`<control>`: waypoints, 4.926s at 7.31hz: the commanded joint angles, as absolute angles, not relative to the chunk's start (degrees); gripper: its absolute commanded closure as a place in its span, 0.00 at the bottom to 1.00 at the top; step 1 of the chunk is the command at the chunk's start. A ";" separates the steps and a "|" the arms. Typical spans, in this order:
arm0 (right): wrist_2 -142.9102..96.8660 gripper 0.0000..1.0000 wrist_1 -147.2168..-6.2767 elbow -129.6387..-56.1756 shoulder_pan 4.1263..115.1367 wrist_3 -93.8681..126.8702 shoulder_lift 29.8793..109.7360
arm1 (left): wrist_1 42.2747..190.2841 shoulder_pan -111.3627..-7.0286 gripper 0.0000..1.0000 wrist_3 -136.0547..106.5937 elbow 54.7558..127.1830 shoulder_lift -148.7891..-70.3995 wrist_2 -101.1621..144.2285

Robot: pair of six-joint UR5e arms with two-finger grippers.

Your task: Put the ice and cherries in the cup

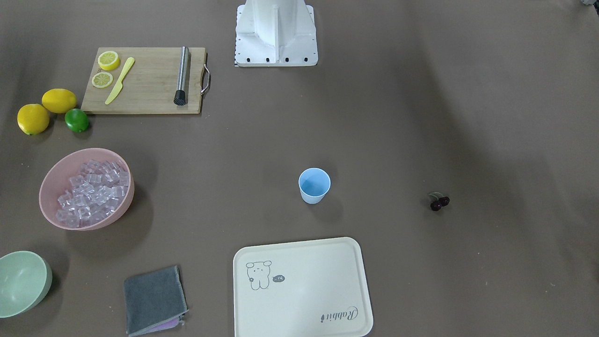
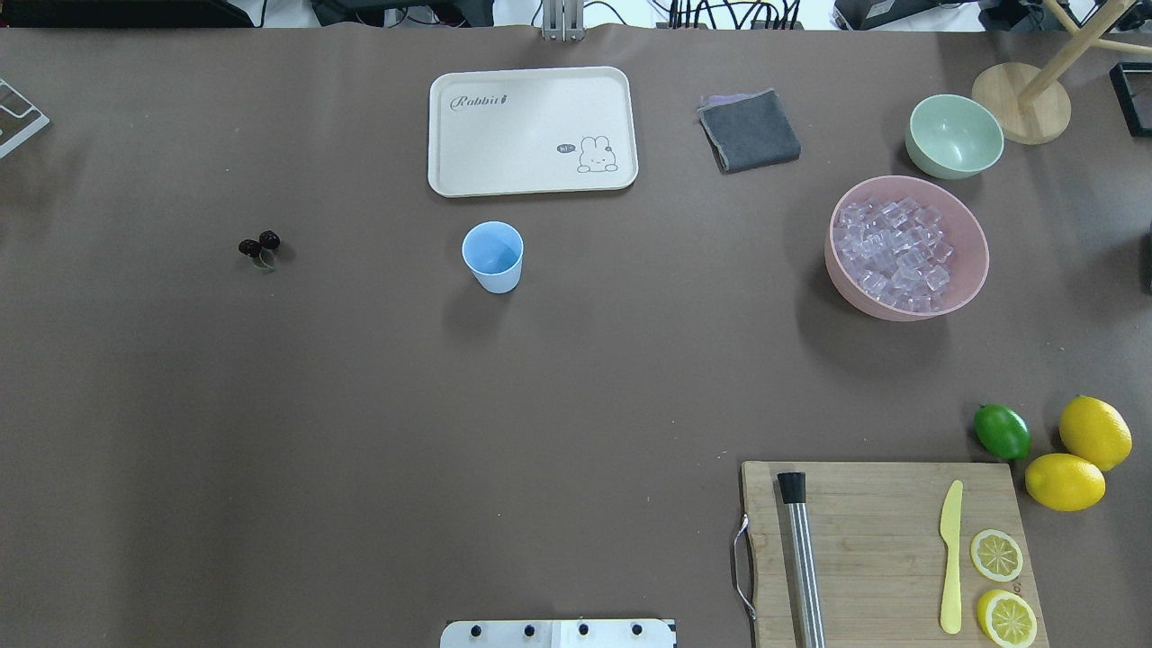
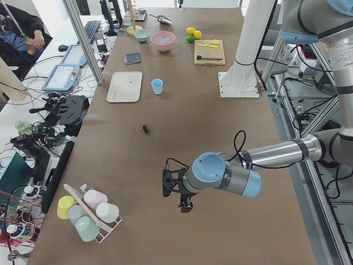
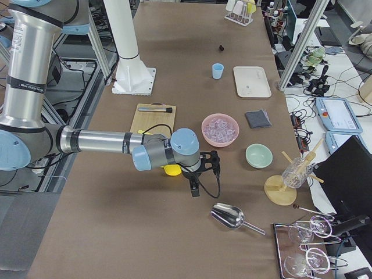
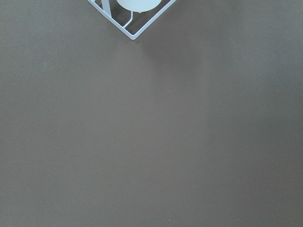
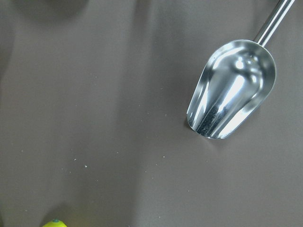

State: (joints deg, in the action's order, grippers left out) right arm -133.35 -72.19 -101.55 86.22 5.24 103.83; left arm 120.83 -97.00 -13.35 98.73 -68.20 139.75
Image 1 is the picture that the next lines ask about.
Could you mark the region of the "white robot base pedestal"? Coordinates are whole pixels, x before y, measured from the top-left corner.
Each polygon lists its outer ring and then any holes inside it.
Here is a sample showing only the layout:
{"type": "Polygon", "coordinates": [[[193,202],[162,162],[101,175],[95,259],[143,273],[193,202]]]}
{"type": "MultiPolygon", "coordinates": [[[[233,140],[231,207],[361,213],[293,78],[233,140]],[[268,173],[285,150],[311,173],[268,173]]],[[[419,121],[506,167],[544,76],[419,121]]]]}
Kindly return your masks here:
{"type": "Polygon", "coordinates": [[[314,8],[305,1],[247,0],[236,13],[235,66],[317,65],[314,8]]]}

